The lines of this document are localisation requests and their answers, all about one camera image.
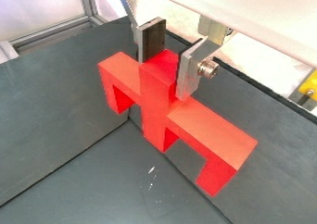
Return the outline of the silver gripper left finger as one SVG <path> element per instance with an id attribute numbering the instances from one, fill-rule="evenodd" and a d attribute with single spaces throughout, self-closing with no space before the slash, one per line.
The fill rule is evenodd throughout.
<path id="1" fill-rule="evenodd" d="M 138 61 L 144 63 L 165 49 L 166 20 L 156 17 L 141 22 L 137 14 L 141 0 L 121 0 L 121 2 L 131 22 L 134 42 L 138 45 Z"/>

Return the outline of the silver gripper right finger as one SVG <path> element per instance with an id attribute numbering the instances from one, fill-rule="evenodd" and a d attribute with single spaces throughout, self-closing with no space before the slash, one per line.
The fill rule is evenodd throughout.
<path id="1" fill-rule="evenodd" d="M 198 33 L 205 38 L 182 52 L 178 63 L 176 96 L 181 100 L 185 100 L 198 89 L 201 77 L 210 78 L 216 74 L 217 64 L 210 59 L 210 55 L 225 42 L 228 26 L 202 16 Z"/>

